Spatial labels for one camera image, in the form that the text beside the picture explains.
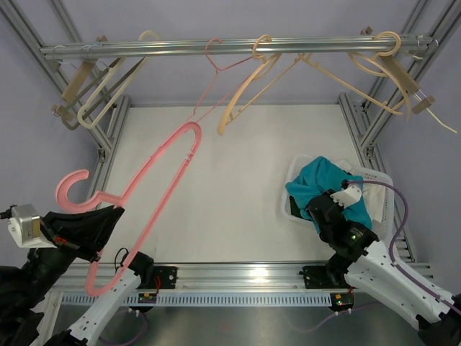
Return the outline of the dark green t shirt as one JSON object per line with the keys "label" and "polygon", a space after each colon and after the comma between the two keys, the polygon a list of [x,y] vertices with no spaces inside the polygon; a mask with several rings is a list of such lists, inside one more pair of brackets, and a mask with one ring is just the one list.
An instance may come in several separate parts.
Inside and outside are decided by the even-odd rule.
{"label": "dark green t shirt", "polygon": [[300,208],[294,197],[293,196],[289,196],[289,201],[290,201],[290,215],[295,217],[295,218],[299,218],[299,219],[303,219],[303,220],[308,220],[308,214],[306,213],[306,209],[305,208]]}

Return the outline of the teal blue t shirt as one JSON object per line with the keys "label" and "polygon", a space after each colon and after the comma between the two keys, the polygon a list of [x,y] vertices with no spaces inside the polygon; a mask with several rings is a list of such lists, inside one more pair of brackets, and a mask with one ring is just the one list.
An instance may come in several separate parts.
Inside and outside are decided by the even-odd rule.
{"label": "teal blue t shirt", "polygon": [[[326,157],[318,156],[305,165],[298,176],[287,182],[285,189],[289,196],[294,197],[300,208],[305,208],[311,199],[324,192],[341,191],[341,183],[344,180],[362,181],[363,177],[346,173]],[[309,215],[306,221],[314,225],[316,233],[319,234],[318,226],[314,224]]]}

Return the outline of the cream white t shirt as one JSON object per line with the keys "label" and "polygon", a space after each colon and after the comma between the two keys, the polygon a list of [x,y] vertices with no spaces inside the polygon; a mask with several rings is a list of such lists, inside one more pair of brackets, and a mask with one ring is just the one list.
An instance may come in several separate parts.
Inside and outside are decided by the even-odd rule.
{"label": "cream white t shirt", "polygon": [[[333,161],[333,163],[346,173],[360,175],[364,180],[377,181],[377,174],[371,169],[351,165],[346,159]],[[385,188],[380,185],[366,184],[362,188],[365,208],[372,221],[379,223],[384,219]]]}

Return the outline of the beige plastic hanger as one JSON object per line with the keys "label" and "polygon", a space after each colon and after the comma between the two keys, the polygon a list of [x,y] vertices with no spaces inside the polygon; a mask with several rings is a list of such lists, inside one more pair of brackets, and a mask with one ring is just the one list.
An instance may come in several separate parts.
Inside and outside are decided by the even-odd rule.
{"label": "beige plastic hanger", "polygon": [[236,106],[237,101],[240,99],[241,95],[246,90],[246,88],[253,81],[260,79],[263,75],[265,75],[280,58],[281,53],[274,53],[270,55],[270,57],[267,57],[265,53],[260,53],[258,51],[258,47],[262,43],[271,43],[271,42],[272,42],[271,35],[262,35],[254,43],[251,55],[254,60],[259,61],[261,64],[256,68],[256,70],[249,77],[246,78],[246,80],[242,83],[242,85],[240,85],[240,87],[237,89],[233,97],[230,99],[230,102],[225,108],[224,113],[222,114],[221,119],[218,123],[217,132],[219,135],[221,136],[224,135],[225,127],[228,124],[230,124],[235,118],[232,115],[233,108]]}

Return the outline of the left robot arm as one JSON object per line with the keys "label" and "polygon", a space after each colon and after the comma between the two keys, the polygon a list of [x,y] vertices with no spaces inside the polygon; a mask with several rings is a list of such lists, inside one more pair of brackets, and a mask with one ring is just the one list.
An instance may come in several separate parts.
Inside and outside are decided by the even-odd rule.
{"label": "left robot arm", "polygon": [[[40,335],[43,312],[34,312],[52,286],[77,258],[97,263],[103,249],[124,213],[109,206],[77,214],[49,212],[36,214],[31,205],[13,205],[1,212],[12,232],[23,235],[38,232],[51,241],[51,247],[33,247],[21,267],[1,267],[1,344],[31,345]],[[66,330],[54,334],[47,345],[95,345],[122,303],[136,288],[148,287],[154,279],[153,259],[138,253],[130,265],[119,270],[121,278]]]}

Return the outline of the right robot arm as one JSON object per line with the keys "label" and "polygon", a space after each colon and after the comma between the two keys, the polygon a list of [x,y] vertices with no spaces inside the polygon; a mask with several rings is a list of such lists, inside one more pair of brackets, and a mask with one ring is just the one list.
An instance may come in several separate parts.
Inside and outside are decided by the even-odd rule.
{"label": "right robot arm", "polygon": [[371,229],[346,220],[330,193],[313,198],[306,211],[334,251],[325,265],[330,284],[369,294],[416,329],[425,345],[460,344],[459,295],[408,266]]}

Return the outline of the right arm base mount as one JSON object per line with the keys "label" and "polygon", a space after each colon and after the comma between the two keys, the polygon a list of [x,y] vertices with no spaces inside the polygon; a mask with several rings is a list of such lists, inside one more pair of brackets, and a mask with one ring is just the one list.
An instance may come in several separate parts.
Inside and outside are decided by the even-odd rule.
{"label": "right arm base mount", "polygon": [[344,276],[326,266],[306,265],[300,271],[306,289],[349,289]]}

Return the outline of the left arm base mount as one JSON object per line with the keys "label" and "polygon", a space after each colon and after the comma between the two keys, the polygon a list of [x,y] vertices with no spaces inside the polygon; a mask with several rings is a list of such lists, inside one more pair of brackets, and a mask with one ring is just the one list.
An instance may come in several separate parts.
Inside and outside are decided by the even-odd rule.
{"label": "left arm base mount", "polygon": [[178,268],[174,266],[151,265],[141,273],[139,289],[174,290]]}

